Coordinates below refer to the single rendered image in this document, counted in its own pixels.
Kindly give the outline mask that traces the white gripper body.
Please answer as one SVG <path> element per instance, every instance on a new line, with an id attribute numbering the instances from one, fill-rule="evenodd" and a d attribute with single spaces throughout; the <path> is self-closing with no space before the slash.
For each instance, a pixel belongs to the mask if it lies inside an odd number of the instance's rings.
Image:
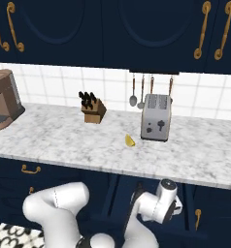
<path id="1" fill-rule="evenodd" d="M 179 215 L 182 213 L 182 202 L 180 200 L 174 200 L 174 211 L 173 211 L 173 215 Z"/>

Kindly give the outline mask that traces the dark blue open drawer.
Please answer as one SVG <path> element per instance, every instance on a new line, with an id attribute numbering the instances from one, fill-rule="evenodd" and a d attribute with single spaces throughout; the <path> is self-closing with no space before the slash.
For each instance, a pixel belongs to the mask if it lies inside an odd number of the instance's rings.
<path id="1" fill-rule="evenodd" d="M 122 244 L 123 227 L 129 208 L 130 198 L 136 189 L 137 183 L 141 182 L 143 188 L 150 193 L 157 189 L 159 181 L 135 177 L 129 175 L 112 175 L 113 190 L 109 194 L 108 201 L 104 205 L 101 214 L 92 217 L 97 232 L 105 232 L 113 237 L 116 246 Z M 144 222 L 140 217 L 138 220 L 141 224 L 146 225 L 162 243 L 172 243 L 176 240 L 182 243 L 192 237 L 195 231 L 195 219 L 192 217 L 191 200 L 186 194 L 187 187 L 178 183 L 178 196 L 183 205 L 181 214 L 174 216 L 167 224 L 161 225 L 155 222 Z"/>

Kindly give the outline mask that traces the dark blue drawer front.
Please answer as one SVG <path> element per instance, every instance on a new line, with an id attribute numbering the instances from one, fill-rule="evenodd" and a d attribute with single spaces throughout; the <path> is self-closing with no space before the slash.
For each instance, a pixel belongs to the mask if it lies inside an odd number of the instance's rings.
<path id="1" fill-rule="evenodd" d="M 109 185 L 109 177 L 103 172 L 0 158 L 1 189 L 36 187 L 37 185 L 52 187 L 54 183 L 73 181 L 81 181 L 87 186 L 107 187 Z"/>

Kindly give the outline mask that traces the dark blue base cupboard door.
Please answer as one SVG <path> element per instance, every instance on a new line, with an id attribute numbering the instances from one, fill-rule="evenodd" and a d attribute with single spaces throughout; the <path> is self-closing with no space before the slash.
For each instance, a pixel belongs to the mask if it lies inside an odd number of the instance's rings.
<path id="1" fill-rule="evenodd" d="M 192 189 L 194 209 L 202 214 L 195 248 L 231 248 L 231 190 L 206 186 Z"/>

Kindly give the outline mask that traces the yellow cheese wedge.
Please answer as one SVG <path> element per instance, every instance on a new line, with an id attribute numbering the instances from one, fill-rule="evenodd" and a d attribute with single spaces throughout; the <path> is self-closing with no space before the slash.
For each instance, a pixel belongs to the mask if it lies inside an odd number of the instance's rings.
<path id="1" fill-rule="evenodd" d="M 129 147 L 132 147 L 135 145 L 135 141 L 132 140 L 132 138 L 128 134 L 125 135 L 125 143 Z"/>

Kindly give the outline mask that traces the silver toaster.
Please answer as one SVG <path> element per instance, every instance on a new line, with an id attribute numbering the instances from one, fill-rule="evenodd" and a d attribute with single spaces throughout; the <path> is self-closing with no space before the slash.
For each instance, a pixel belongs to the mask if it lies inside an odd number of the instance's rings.
<path id="1" fill-rule="evenodd" d="M 146 95 L 141 122 L 143 140 L 168 140 L 172 117 L 171 106 L 172 98 L 169 95 Z"/>

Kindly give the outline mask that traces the hanging grey spoon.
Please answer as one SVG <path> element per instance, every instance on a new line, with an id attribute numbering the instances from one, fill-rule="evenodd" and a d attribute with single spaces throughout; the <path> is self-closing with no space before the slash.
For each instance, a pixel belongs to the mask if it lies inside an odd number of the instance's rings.
<path id="1" fill-rule="evenodd" d="M 135 107 L 137 104 L 137 97 L 135 96 L 135 74 L 133 74 L 133 93 L 129 98 L 129 104 L 131 107 Z"/>

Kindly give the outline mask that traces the wooden knife block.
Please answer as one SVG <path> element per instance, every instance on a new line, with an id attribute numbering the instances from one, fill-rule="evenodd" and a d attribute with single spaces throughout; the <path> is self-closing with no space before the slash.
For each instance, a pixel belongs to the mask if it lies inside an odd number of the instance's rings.
<path id="1" fill-rule="evenodd" d="M 96 98 L 93 92 L 80 91 L 79 97 L 82 99 L 81 111 L 84 114 L 84 122 L 100 124 L 107 111 L 102 101 Z"/>

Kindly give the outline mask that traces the black and white rug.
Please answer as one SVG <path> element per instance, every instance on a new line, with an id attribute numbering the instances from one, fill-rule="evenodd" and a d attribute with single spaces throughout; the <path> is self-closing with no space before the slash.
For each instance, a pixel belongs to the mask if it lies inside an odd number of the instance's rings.
<path id="1" fill-rule="evenodd" d="M 2 223 L 0 224 L 0 248 L 45 248 L 44 233 Z"/>

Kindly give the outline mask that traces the brown coffee machine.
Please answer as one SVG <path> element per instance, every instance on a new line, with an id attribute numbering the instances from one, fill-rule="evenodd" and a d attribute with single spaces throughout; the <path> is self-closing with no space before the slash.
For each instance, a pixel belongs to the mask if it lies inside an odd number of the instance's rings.
<path id="1" fill-rule="evenodd" d="M 13 72 L 0 70 L 0 130 L 7 128 L 24 112 Z"/>

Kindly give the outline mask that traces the black wall rail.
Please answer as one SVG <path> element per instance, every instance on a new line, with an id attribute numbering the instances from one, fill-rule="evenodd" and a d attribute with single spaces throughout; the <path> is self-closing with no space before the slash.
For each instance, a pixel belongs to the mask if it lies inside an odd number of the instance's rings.
<path id="1" fill-rule="evenodd" d="M 156 71 L 156 70 L 147 70 L 147 69 L 129 69 L 130 73 L 139 73 L 139 74 L 159 74 L 159 75 L 179 75 L 180 72 L 168 72 L 168 71 Z"/>

